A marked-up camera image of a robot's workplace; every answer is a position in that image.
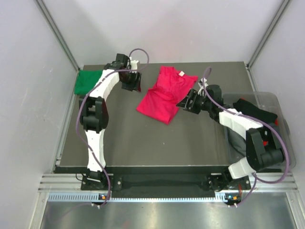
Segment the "pink t-shirt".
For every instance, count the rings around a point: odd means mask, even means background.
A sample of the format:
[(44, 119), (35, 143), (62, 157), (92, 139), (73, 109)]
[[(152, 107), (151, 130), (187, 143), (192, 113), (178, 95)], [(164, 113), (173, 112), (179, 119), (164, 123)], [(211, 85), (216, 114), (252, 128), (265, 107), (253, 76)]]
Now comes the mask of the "pink t-shirt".
[(139, 113), (168, 125), (183, 100), (198, 80), (196, 75), (187, 75), (172, 66), (161, 66), (154, 86), (136, 108)]

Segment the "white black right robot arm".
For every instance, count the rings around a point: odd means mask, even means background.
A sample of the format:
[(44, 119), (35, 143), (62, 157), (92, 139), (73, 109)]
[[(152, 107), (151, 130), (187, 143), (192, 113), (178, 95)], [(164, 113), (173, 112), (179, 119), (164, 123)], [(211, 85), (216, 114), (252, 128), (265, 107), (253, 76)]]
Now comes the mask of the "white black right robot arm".
[(216, 84), (204, 86), (199, 91), (191, 89), (177, 107), (193, 114), (207, 111), (211, 119), (243, 140), (245, 156), (221, 173), (226, 188), (235, 188), (241, 178), (262, 169), (289, 162), (278, 127), (274, 120), (267, 119), (267, 112), (243, 99), (233, 105), (225, 104), (222, 90)]

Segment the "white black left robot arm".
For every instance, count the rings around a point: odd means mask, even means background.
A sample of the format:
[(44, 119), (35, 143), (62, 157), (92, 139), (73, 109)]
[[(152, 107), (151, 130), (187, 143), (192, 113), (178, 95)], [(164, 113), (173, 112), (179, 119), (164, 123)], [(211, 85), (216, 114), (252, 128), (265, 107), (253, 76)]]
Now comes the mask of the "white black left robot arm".
[(139, 60), (118, 53), (115, 61), (105, 65), (101, 77), (86, 95), (79, 98), (77, 124), (81, 124), (88, 147), (88, 164), (82, 180), (83, 190), (106, 190), (108, 188), (106, 161), (104, 158), (104, 133), (109, 122), (106, 100), (118, 83), (122, 89), (141, 91), (141, 73), (138, 72)]

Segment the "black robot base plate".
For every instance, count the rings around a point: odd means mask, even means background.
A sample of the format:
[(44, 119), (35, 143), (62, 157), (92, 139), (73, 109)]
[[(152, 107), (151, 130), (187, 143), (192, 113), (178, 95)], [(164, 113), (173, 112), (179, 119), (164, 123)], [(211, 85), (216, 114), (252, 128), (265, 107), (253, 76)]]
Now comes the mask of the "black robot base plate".
[(248, 176), (225, 185), (221, 176), (225, 169), (226, 166), (107, 167), (108, 188), (86, 191), (110, 190), (113, 198), (205, 198), (223, 190), (250, 190)]

